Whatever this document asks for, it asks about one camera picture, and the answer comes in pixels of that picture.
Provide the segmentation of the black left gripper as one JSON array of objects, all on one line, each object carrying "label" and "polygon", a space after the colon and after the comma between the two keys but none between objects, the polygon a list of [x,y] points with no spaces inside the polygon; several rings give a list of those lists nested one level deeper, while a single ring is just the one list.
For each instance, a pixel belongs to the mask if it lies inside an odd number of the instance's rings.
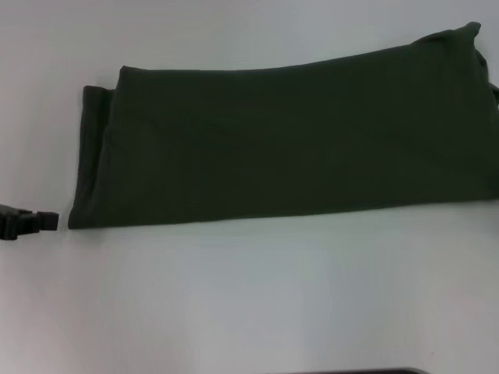
[{"label": "black left gripper", "polygon": [[1,240],[3,241],[15,241],[20,235],[57,230],[57,213],[36,212],[34,214],[30,210],[1,208]]}]

